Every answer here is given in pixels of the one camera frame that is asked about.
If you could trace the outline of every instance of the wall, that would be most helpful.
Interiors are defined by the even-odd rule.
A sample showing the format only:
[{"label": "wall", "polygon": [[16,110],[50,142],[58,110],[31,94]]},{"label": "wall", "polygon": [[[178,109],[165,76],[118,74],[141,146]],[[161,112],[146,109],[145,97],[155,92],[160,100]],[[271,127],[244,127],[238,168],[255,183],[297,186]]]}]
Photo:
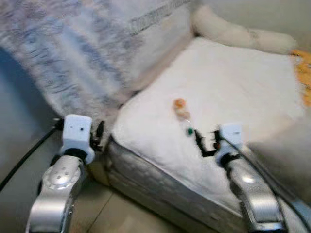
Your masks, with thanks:
[{"label": "wall", "polygon": [[[57,115],[31,77],[0,50],[0,182],[19,159],[51,128]],[[59,150],[60,133],[44,143],[0,192],[0,232],[24,231],[37,186]]]},{"label": "wall", "polygon": [[246,27],[288,33],[311,52],[310,0],[202,0],[224,19]]}]

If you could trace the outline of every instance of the cable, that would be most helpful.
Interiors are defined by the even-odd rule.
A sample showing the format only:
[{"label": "cable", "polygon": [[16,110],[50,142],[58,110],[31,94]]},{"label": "cable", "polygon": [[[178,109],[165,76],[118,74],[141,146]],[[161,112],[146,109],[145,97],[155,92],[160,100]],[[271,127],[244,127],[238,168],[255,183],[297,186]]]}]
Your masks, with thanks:
[{"label": "cable", "polygon": [[[278,196],[280,196],[290,206],[290,208],[298,215],[298,217],[300,218],[302,223],[305,225],[308,232],[311,232],[311,225],[309,224],[309,222],[311,222],[311,219],[309,219],[309,220],[306,219],[305,216],[303,216],[300,213],[300,211],[297,210],[297,208],[295,206],[295,205],[299,205],[299,202],[302,203],[304,205],[304,207],[306,207],[306,204],[303,203],[302,201],[299,201],[298,203],[294,204],[291,200],[289,200],[289,199],[294,199],[296,201],[298,199],[293,193],[289,192],[282,184],[280,184],[278,181],[276,181],[272,177],[271,174],[266,172],[264,168],[260,167],[261,165],[257,164],[257,166],[259,166],[260,168],[258,168],[256,165],[254,165],[254,163],[239,148],[237,148],[228,139],[221,137],[221,140],[225,141],[232,148],[234,148],[237,151],[237,153],[239,153],[239,155],[241,155],[265,179],[265,181],[270,185],[273,192],[275,194],[277,194]],[[311,209],[309,207],[307,207],[305,209],[305,211],[309,212],[309,214],[310,214],[309,218],[311,218]]]},{"label": "cable", "polygon": [[10,181],[10,179],[14,176],[14,174],[17,172],[17,170],[24,164],[24,162],[32,155],[33,152],[35,152],[38,147],[42,145],[52,134],[59,129],[62,129],[64,126],[64,120],[59,119],[57,123],[52,127],[50,131],[47,132],[46,135],[44,135],[43,138],[41,138],[20,160],[19,162],[12,168],[12,170],[9,172],[9,174],[4,178],[4,180],[0,183],[0,192],[4,189],[4,187],[7,185],[7,183]]}]

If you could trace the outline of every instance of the green object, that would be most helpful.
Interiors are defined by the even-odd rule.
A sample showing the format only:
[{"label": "green object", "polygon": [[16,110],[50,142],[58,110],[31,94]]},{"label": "green object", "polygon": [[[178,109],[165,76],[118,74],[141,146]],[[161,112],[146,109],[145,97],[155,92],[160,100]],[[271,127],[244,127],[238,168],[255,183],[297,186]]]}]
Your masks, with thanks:
[{"label": "green object", "polygon": [[187,135],[191,136],[193,134],[193,128],[187,128]]}]

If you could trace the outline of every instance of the tile floor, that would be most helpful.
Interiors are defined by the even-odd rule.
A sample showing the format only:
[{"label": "tile floor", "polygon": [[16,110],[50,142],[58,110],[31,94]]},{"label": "tile floor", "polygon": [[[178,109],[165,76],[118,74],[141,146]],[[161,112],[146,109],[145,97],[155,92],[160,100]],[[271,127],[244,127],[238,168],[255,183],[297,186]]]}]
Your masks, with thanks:
[{"label": "tile floor", "polygon": [[75,201],[70,233],[181,233],[121,193],[88,182]]}]

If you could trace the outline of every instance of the white cushion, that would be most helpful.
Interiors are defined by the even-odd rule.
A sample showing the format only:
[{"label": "white cushion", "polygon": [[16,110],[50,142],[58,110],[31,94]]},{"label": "white cushion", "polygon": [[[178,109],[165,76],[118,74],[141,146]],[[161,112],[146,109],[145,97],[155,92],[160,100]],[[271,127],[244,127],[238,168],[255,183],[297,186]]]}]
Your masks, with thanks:
[{"label": "white cushion", "polygon": [[201,158],[172,109],[187,101],[192,122],[210,140],[218,124],[241,122],[245,142],[265,138],[304,113],[290,57],[196,38],[156,81],[130,99],[113,137],[187,188],[239,211],[225,172]]}]

